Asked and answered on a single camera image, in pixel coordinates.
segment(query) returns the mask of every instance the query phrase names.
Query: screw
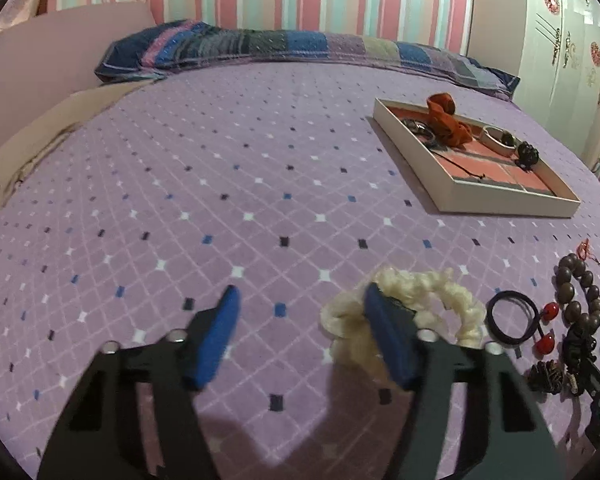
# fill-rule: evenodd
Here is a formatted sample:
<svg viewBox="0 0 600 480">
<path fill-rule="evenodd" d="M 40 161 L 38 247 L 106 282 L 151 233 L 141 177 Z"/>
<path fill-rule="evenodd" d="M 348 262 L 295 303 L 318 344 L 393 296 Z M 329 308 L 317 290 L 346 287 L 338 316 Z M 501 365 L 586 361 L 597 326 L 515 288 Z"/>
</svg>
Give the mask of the screw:
<svg viewBox="0 0 600 480">
<path fill-rule="evenodd" d="M 424 341 L 425 343 L 435 343 L 439 338 L 440 336 L 438 336 L 436 332 L 428 328 L 418 330 L 418 339 L 420 339 L 420 341 Z"/>
<path fill-rule="evenodd" d="M 491 355 L 501 355 L 504 352 L 502 346 L 499 343 L 496 343 L 495 341 L 489 341 L 484 346 L 484 349 Z"/>
<path fill-rule="evenodd" d="M 167 341 L 171 343 L 182 343 L 187 338 L 187 331 L 181 328 L 174 328 L 167 334 Z"/>
<path fill-rule="evenodd" d="M 120 350 L 120 343 L 117 341 L 107 341 L 100 348 L 103 354 L 115 354 L 118 350 Z"/>
</svg>

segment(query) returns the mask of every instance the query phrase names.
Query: cream scrunchie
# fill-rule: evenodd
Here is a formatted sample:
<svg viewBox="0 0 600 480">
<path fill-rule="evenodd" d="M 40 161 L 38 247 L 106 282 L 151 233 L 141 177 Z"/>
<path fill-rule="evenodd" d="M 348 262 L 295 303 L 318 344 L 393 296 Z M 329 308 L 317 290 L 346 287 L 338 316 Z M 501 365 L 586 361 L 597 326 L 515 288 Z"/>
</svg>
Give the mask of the cream scrunchie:
<svg viewBox="0 0 600 480">
<path fill-rule="evenodd" d="M 480 348 L 486 333 L 484 305 L 474 299 L 464 286 L 451 281 L 453 271 L 411 273 L 385 267 L 372 278 L 382 293 L 400 300 L 410 310 L 416 311 L 414 322 L 418 328 L 430 328 L 444 335 L 448 333 L 445 321 L 431 311 L 429 295 L 440 298 L 445 309 L 453 310 L 460 318 L 456 344 Z M 374 379 L 387 383 L 389 375 L 378 346 L 364 316 L 363 295 L 368 282 L 363 282 L 352 292 L 337 295 L 320 311 L 323 328 L 335 336 L 331 345 L 334 361 L 362 367 Z"/>
</svg>

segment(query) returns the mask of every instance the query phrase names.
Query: red floral decoration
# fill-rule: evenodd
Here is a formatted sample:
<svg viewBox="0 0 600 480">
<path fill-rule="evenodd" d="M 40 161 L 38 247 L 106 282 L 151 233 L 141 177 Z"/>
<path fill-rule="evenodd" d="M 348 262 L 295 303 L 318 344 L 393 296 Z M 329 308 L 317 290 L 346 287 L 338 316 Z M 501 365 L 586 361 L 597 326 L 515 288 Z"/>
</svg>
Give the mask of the red floral decoration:
<svg viewBox="0 0 600 480">
<path fill-rule="evenodd" d="M 595 41 L 591 43 L 591 59 L 595 66 L 600 66 L 600 47 Z"/>
<path fill-rule="evenodd" d="M 549 12 L 557 16 L 560 14 L 560 2 L 558 0 L 544 0 L 544 4 L 546 8 L 549 9 Z"/>
</svg>

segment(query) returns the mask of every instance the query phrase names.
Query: red bead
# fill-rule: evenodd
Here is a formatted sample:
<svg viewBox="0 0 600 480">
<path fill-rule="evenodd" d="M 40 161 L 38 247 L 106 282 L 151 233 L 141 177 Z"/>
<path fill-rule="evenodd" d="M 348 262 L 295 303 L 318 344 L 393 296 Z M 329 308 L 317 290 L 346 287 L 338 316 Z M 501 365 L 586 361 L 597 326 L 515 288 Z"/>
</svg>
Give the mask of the red bead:
<svg viewBox="0 0 600 480">
<path fill-rule="evenodd" d="M 544 306 L 541 316 L 542 316 L 542 319 L 544 319 L 545 321 L 551 321 L 552 319 L 555 319 L 555 317 L 558 315 L 559 312 L 560 312 L 560 307 L 558 306 L 558 304 L 551 302 L 551 303 L 547 303 Z"/>
<path fill-rule="evenodd" d="M 536 342 L 536 350 L 542 355 L 549 355 L 554 351 L 555 337 L 554 334 L 545 334 Z"/>
</svg>

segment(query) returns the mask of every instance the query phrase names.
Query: beige blanket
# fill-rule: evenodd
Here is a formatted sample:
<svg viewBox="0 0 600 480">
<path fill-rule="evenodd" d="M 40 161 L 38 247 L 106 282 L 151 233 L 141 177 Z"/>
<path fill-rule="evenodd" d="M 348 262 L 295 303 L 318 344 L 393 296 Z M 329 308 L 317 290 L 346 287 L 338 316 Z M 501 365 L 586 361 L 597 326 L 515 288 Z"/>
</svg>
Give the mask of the beige blanket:
<svg viewBox="0 0 600 480">
<path fill-rule="evenodd" d="M 0 147 L 0 209 L 17 186 L 72 131 L 129 92 L 152 82 L 120 83 L 76 92 L 5 142 Z"/>
</svg>

